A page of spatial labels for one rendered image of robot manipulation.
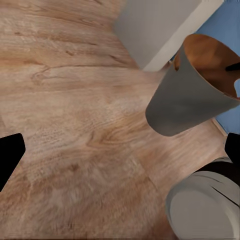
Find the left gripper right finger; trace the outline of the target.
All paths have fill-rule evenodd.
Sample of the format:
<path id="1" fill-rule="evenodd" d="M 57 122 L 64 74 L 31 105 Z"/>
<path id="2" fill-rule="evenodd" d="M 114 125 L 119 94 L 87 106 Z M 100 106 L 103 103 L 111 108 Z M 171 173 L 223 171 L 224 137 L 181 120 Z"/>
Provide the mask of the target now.
<path id="1" fill-rule="evenodd" d="M 240 172 L 240 135 L 229 133 L 224 150 L 227 153 L 227 158 L 232 160 L 233 164 Z"/>

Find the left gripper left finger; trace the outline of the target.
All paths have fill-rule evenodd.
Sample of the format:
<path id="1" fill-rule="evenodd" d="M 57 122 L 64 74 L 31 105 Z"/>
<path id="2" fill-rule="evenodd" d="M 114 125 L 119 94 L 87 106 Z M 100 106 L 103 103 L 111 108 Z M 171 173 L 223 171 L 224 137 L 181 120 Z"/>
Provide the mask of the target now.
<path id="1" fill-rule="evenodd" d="M 0 138 L 0 192 L 26 152 L 21 133 Z"/>

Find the trash can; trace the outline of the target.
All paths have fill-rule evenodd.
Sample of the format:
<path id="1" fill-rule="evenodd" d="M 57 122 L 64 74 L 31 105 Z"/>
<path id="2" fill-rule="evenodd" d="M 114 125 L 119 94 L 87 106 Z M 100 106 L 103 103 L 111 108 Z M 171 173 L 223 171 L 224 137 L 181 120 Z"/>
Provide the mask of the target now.
<path id="1" fill-rule="evenodd" d="M 240 106 L 235 82 L 240 70 L 226 67 L 240 57 L 221 41 L 188 35 L 145 110 L 147 122 L 165 137 L 173 137 Z"/>

